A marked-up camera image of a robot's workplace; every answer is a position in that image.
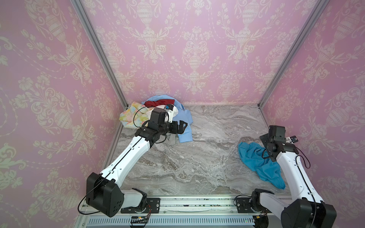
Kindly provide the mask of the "teal cloth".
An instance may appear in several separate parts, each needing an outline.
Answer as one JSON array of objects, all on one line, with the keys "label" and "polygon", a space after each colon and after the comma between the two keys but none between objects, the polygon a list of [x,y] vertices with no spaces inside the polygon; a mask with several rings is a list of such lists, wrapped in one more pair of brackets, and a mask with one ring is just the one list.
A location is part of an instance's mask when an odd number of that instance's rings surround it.
[{"label": "teal cloth", "polygon": [[278,189],[284,190],[286,184],[281,176],[281,169],[277,162],[266,158],[268,153],[264,147],[256,142],[238,144],[238,154],[241,161],[262,181],[271,183]]}]

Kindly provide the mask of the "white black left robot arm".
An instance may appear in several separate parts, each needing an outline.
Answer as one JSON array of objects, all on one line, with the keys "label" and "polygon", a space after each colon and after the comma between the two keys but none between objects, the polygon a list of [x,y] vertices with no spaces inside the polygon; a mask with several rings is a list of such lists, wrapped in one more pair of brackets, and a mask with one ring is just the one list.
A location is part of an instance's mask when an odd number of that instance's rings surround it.
[{"label": "white black left robot arm", "polygon": [[181,135],[187,122],[175,121],[178,109],[173,104],[156,107],[149,120],[139,127],[124,151],[100,173],[91,173],[86,180],[84,200],[98,212],[113,217],[122,209],[143,211],[147,206],[147,194],[138,189],[123,191],[120,188],[137,161],[167,134]]}]

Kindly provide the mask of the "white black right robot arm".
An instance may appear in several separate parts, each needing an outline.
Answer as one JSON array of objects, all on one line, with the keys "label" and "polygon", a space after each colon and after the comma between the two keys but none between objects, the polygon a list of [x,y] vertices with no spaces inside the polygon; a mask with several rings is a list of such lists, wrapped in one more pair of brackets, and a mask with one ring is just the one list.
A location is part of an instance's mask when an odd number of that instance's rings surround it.
[{"label": "white black right robot arm", "polygon": [[256,212],[269,211],[278,217],[284,228],[330,228],[337,212],[324,202],[307,176],[300,160],[297,138],[286,137],[283,126],[271,125],[260,137],[268,158],[280,165],[290,188],[292,203],[279,199],[262,189],[252,192],[251,208]]}]

